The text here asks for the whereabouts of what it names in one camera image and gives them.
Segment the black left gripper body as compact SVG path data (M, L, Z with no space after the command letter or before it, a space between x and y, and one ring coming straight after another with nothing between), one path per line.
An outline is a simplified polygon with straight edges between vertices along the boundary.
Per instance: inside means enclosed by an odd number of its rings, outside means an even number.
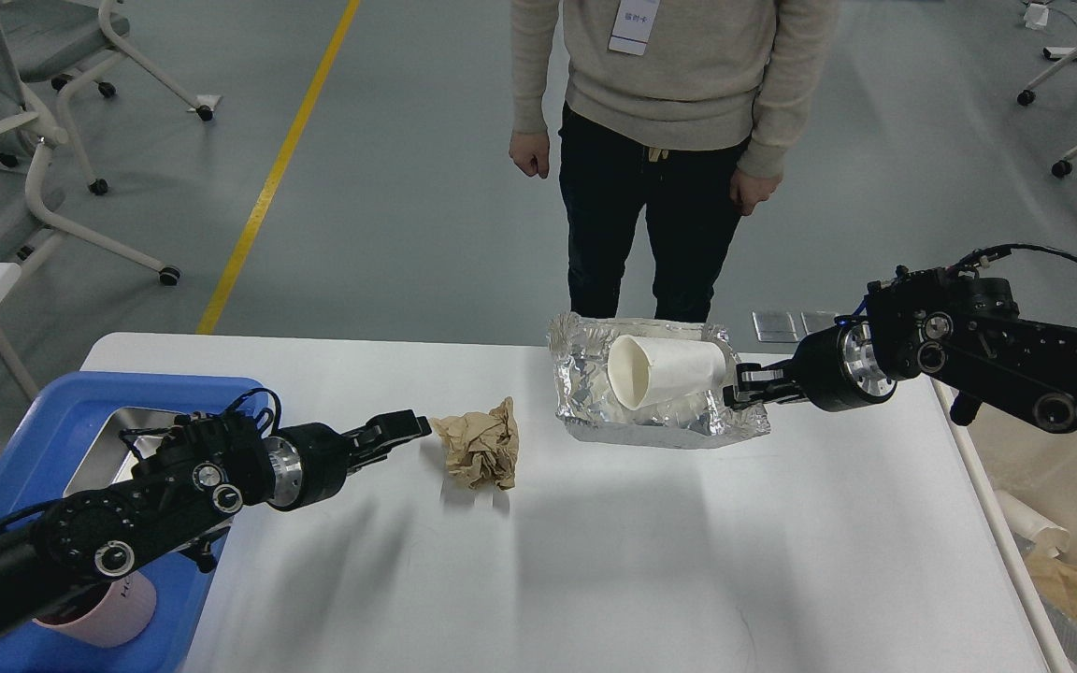
M272 485L264 502L291 511L333 497L362 468L372 439L368 427L337 432L320 422L274 432L264 438L272 467Z

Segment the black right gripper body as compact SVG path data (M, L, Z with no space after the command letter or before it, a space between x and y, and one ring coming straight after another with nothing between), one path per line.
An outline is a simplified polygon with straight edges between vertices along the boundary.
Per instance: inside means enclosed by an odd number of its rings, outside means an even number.
M805 337L792 356L792 379L817 408L870 408L894 395L897 383L876 361L867 324L837 324Z

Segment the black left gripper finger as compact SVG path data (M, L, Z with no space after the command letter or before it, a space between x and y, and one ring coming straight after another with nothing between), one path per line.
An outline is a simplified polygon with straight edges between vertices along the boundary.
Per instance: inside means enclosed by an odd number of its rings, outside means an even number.
M402 444L426 437L432 432L423 416L412 409L377 413L363 426L342 432L348 449L347 468L364 468L380 463Z

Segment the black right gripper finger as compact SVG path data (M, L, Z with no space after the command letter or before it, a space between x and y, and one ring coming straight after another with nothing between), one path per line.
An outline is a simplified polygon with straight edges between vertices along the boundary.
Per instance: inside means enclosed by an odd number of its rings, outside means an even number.
M724 404L744 410L759 404L799 402L802 388L791 378L789 365L789 361L736 364L735 384L724 388Z

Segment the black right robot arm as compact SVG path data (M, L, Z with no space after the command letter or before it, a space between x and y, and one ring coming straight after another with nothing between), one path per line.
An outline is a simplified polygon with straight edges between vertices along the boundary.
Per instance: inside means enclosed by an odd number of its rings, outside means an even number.
M987 405L1050 434L1077 431L1077 327L1023 320L1009 282L982 274L1018 249L975 249L924 271L899 265L792 357L737 365L724 402L741 410L808 401L839 412L879 405L901 380L927 376L956 392L956 425Z

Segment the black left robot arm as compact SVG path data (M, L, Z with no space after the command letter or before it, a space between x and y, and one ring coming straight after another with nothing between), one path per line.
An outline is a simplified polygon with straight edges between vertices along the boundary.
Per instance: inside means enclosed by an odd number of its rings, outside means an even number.
M349 476L432 427L410 409L338 432L283 426L280 399L244 410L240 394L216 413L180 413L152 433L131 478L30 504L0 517L0 637L43 614L179 552L215 567L214 539L247 506L278 511L333 497Z

